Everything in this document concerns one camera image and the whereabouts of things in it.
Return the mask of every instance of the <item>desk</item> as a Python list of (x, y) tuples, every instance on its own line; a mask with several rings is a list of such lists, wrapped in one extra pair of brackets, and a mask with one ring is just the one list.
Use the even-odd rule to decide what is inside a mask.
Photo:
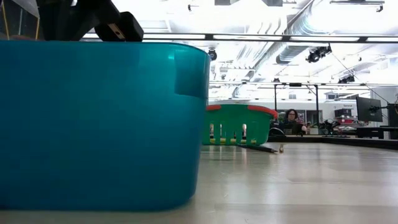
[(360, 139), (360, 138), (331, 138), (320, 136), (289, 137), (289, 136), (270, 136), (268, 142), (282, 143), (328, 143), (342, 144), (347, 146), (374, 147), (380, 149), (398, 149), (398, 141), (383, 139)]
[(398, 127), (378, 127), (378, 128), (371, 128), (371, 127), (363, 127), (363, 128), (356, 128), (356, 134), (358, 138), (372, 138), (378, 137), (379, 139), (384, 139), (384, 132), (392, 132), (398, 131)]

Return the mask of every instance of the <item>person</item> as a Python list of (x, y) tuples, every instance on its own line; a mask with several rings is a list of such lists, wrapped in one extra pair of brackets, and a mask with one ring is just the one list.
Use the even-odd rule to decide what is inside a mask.
[(299, 114), (295, 109), (289, 109), (286, 111), (285, 114), (285, 119), (283, 122), (279, 124), (279, 128), (281, 130), (284, 130), (286, 133), (286, 130), (290, 129), (292, 130), (292, 134), (300, 134), (300, 133), (307, 133), (308, 129), (305, 125), (300, 124), (297, 122), (297, 118), (299, 117)]

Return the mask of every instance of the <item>green plastic basket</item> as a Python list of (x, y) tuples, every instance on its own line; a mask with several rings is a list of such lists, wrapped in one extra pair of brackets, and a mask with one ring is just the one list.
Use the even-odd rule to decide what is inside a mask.
[[(207, 106), (203, 144), (261, 145), (267, 142), (270, 120), (278, 113), (263, 106), (210, 105)], [(242, 139), (243, 125), (246, 139)], [(213, 127), (213, 138), (210, 138)]]

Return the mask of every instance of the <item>ceiling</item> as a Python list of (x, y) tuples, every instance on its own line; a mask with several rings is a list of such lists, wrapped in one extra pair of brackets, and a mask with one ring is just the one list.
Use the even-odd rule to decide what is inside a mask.
[[(272, 3), (283, 1), (283, 6)], [(137, 18), (145, 33), (289, 34), (289, 35), (396, 35), (398, 1), (350, 0), (113, 0), (120, 11)], [(281, 82), (337, 83), (350, 74), (356, 83), (398, 84), (398, 45), (331, 44), (333, 53), (308, 63), (309, 50), (319, 44), (273, 42), (174, 41), (215, 49), (211, 63), (209, 98), (251, 99), (274, 97), (263, 88), (275, 78)], [(256, 82), (253, 85), (231, 82)], [(335, 91), (352, 93), (344, 87)], [(359, 92), (368, 90), (366, 86)], [(310, 90), (279, 90), (309, 97)], [(320, 90), (328, 93), (333, 90)]]

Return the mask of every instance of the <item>computer monitor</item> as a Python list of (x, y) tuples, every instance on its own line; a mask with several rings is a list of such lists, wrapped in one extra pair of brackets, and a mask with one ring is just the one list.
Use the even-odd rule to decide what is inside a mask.
[(358, 110), (358, 120), (360, 121), (383, 122), (380, 107), (380, 100), (356, 97), (356, 108)]

